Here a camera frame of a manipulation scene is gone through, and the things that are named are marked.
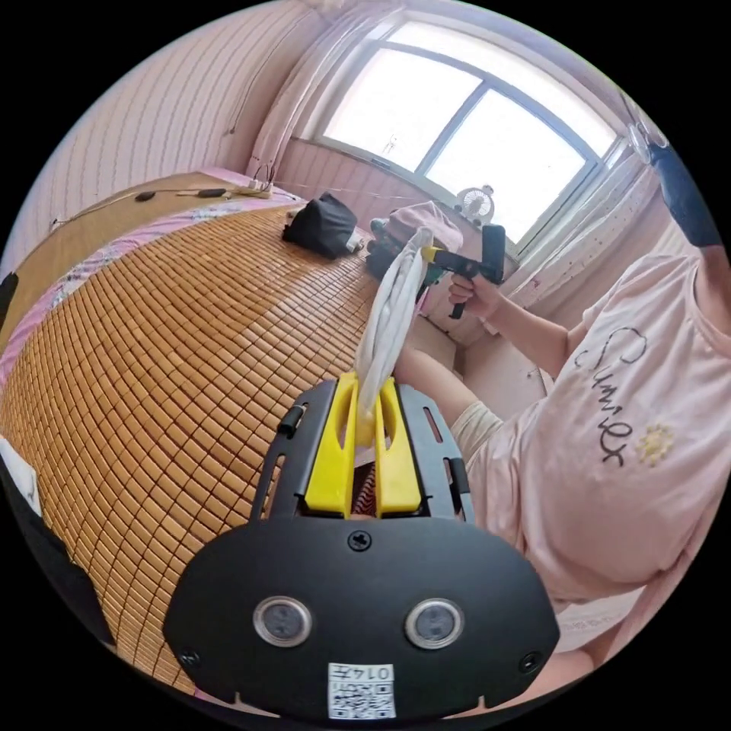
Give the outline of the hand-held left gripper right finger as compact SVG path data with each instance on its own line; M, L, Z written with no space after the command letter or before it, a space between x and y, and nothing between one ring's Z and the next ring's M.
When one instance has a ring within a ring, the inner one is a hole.
M423 501L410 434L394 379L381 387L375 403L375 514L409 516Z

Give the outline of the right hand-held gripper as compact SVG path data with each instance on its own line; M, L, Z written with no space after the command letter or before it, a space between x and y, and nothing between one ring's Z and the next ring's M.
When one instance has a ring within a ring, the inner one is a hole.
M449 272L451 275L456 274L466 279L481 276L480 265L477 262L458 254L443 252L440 247L424 247L423 259L429 264L438 264L442 270ZM458 305L455 308L451 303L450 305L452 306L451 318L460 319L464 314L462 307Z

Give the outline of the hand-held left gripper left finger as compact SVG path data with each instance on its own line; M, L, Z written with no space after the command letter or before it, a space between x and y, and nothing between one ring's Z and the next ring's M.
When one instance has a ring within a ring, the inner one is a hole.
M334 389L305 491L305 505L311 512L349 516L353 498L359 383L355 374L343 374L332 385Z

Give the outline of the person's right hand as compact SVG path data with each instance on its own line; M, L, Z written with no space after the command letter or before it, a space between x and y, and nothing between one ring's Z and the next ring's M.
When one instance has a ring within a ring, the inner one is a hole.
M483 320L495 315L505 301L499 288L482 276L466 279L452 274L448 292L448 300L455 308L459 305L463 313Z

